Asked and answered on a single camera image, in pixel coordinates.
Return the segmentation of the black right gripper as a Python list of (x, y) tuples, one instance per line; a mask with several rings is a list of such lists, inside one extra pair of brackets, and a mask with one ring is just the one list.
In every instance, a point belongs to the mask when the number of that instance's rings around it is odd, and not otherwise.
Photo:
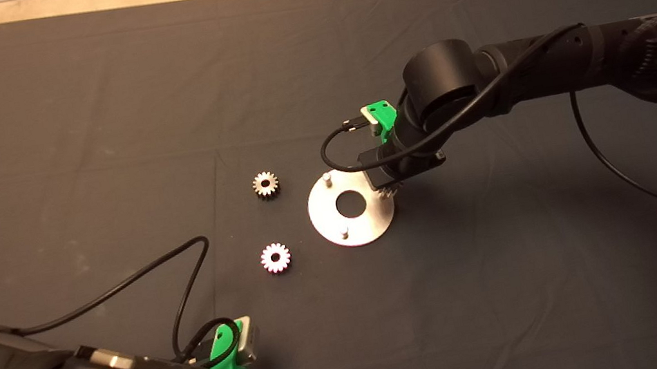
[[(396, 117), (394, 127), (389, 132), (386, 142), (360, 153), (362, 166), (369, 166), (371, 163), (377, 162), (376, 160), (383, 160), (388, 156), (399, 155), (400, 152), (428, 137), (428, 132), (410, 115), (402, 113)], [(444, 137), (441, 137), (419, 148), (415, 153), (399, 156), (396, 162), (388, 162), (382, 166), (367, 169), (365, 175), (371, 190), (386, 191), (394, 184), (441, 165), (446, 157), (444, 155), (437, 156), (436, 153), (443, 146)]]

